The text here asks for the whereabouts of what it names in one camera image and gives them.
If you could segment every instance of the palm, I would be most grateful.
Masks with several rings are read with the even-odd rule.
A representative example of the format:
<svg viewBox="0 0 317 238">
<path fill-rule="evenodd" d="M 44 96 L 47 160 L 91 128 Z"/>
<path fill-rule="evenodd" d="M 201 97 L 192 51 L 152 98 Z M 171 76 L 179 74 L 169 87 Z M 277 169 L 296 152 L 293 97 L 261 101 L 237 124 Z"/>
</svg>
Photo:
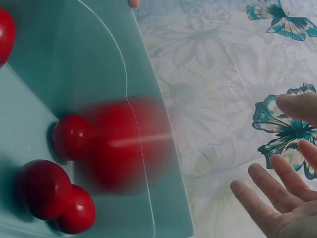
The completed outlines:
<svg viewBox="0 0 317 238">
<path fill-rule="evenodd" d="M 311 201 L 278 216 L 272 222 L 275 224 L 276 238 L 315 238 L 316 221 L 317 201 Z"/>
</svg>

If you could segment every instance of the teal butterfly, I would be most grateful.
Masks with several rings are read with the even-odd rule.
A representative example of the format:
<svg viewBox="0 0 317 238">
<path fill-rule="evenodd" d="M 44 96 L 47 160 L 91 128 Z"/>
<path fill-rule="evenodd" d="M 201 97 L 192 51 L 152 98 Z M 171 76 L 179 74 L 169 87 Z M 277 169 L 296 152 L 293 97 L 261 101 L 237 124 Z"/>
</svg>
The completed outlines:
<svg viewBox="0 0 317 238">
<path fill-rule="evenodd" d="M 272 19 L 266 32 L 278 33 L 297 41 L 306 39 L 306 35 L 317 37 L 317 27 L 306 17 L 289 17 L 284 12 L 280 0 L 259 0 L 259 4 L 247 6 L 250 20 Z"/>
<path fill-rule="evenodd" d="M 316 93 L 313 85 L 304 83 L 302 87 L 289 89 L 287 94 L 299 95 L 303 93 Z M 276 133 L 278 138 L 258 148 L 266 158 L 266 167 L 272 169 L 269 158 L 274 154 L 281 154 L 293 168 L 298 171 L 304 167 L 308 179 L 317 178 L 317 172 L 306 162 L 300 153 L 297 142 L 305 139 L 316 144 L 317 129 L 305 121 L 290 118 L 285 115 L 275 103 L 276 96 L 269 95 L 263 102 L 256 103 L 252 126 L 267 133 Z"/>
</svg>

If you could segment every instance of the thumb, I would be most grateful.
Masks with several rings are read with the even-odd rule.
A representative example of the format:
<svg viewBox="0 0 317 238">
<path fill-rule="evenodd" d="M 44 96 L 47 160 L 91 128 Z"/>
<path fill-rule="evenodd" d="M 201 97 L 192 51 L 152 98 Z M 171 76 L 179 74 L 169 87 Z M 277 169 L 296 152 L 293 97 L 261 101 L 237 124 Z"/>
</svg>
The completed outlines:
<svg viewBox="0 0 317 238">
<path fill-rule="evenodd" d="M 317 94 L 305 93 L 301 95 L 278 95 L 277 107 L 286 115 L 299 120 L 304 120 L 317 127 Z"/>
</svg>

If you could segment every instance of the fingertip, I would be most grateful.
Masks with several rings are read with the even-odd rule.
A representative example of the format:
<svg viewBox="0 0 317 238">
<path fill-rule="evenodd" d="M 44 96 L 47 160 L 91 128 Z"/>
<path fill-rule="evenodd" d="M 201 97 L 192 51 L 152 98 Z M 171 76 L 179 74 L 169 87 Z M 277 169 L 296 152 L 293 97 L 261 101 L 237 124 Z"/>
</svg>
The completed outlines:
<svg viewBox="0 0 317 238">
<path fill-rule="evenodd" d="M 304 140 L 304 139 L 297 142 L 298 148 L 303 147 L 303 146 L 310 146 L 310 145 L 312 145 L 312 143 L 310 141 Z"/>
<path fill-rule="evenodd" d="M 138 8 L 140 6 L 140 0 L 129 0 L 129 4 L 132 8 Z"/>
<path fill-rule="evenodd" d="M 239 187 L 240 187 L 241 184 L 242 184 L 242 182 L 239 181 L 239 180 L 232 181 L 231 184 L 230 184 L 231 191 L 234 194 L 236 194 L 236 192 L 239 190 Z"/>
<path fill-rule="evenodd" d="M 253 163 L 248 167 L 249 175 L 254 174 L 258 169 L 261 169 L 262 166 L 259 163 Z"/>
<path fill-rule="evenodd" d="M 280 154 L 274 154 L 269 158 L 269 163 L 272 165 L 272 163 L 274 164 L 276 161 L 281 159 L 283 159 L 283 157 Z"/>
</svg>

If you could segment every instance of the blurred red object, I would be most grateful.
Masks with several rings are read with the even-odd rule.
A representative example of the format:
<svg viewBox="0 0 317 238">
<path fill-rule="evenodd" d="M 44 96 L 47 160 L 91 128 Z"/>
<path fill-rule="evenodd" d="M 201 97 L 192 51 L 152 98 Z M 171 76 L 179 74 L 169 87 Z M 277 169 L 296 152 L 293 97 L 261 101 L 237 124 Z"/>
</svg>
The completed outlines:
<svg viewBox="0 0 317 238">
<path fill-rule="evenodd" d="M 18 173 L 17 192 L 33 216 L 48 221 L 66 211 L 72 188 L 62 167 L 51 161 L 34 160 Z"/>
<path fill-rule="evenodd" d="M 12 16 L 0 8 L 0 68 L 7 62 L 15 40 L 15 24 Z"/>
<path fill-rule="evenodd" d="M 77 185 L 72 185 L 71 204 L 57 220 L 58 228 L 69 235 L 90 229 L 96 220 L 96 208 L 89 193 Z"/>
<path fill-rule="evenodd" d="M 172 142 L 164 105 L 132 98 L 93 106 L 86 116 L 95 130 L 89 168 L 102 188 L 139 188 L 144 167 L 149 179 L 168 158 Z"/>
<path fill-rule="evenodd" d="M 92 130 L 91 124 L 79 115 L 61 119 L 53 129 L 57 155 L 74 161 L 88 159 Z"/>
</svg>

